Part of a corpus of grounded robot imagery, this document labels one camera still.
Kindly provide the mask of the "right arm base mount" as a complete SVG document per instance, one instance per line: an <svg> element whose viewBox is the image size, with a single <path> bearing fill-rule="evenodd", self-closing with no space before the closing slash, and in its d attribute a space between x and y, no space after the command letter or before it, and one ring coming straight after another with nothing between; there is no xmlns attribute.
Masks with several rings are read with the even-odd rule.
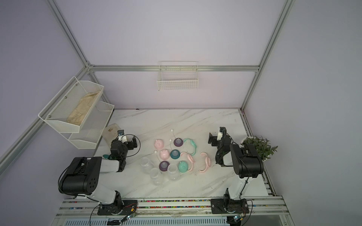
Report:
<svg viewBox="0 0 362 226"><path fill-rule="evenodd" d="M227 188L223 198L214 198L210 200L211 211L213 214L247 214L249 208L246 199L231 199L229 189Z"/></svg>

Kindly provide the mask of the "purple nipple collar back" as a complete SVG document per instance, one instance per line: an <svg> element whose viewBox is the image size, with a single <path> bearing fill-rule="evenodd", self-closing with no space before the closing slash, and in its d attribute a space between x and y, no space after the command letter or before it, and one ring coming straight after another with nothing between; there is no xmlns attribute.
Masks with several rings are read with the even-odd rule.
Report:
<svg viewBox="0 0 362 226"><path fill-rule="evenodd" d="M183 145L183 140L181 138L176 138L174 141L173 141L173 144L176 146L176 147L181 147Z"/></svg>

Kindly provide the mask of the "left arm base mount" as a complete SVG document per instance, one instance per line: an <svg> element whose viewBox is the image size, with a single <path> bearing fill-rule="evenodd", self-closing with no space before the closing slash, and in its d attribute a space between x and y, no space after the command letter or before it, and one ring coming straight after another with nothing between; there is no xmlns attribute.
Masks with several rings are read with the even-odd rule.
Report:
<svg viewBox="0 0 362 226"><path fill-rule="evenodd" d="M128 216L136 212L138 205L137 200L123 200L121 204L105 204L101 205L98 216Z"/></svg>

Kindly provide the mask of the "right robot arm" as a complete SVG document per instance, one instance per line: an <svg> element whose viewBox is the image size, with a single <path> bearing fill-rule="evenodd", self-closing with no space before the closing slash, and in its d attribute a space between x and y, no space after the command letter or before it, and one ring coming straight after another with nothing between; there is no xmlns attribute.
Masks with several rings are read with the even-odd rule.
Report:
<svg viewBox="0 0 362 226"><path fill-rule="evenodd" d="M231 199L243 199L250 182L264 172L263 161L253 144L240 146L226 132L217 136L209 133L208 144L217 148L215 162L221 167L233 167L238 180L228 187Z"/></svg>

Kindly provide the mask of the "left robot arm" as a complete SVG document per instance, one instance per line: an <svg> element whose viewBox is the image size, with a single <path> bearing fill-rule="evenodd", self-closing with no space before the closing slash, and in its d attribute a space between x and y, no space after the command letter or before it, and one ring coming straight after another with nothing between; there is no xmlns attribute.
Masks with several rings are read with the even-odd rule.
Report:
<svg viewBox="0 0 362 226"><path fill-rule="evenodd" d="M75 157L70 165L58 178L58 190L60 193L70 196L84 196L101 205L116 206L122 208L124 202L116 190L111 190L99 182L100 174L122 172L126 166L128 151L138 148L140 140L137 136L119 135L112 140L107 158Z"/></svg>

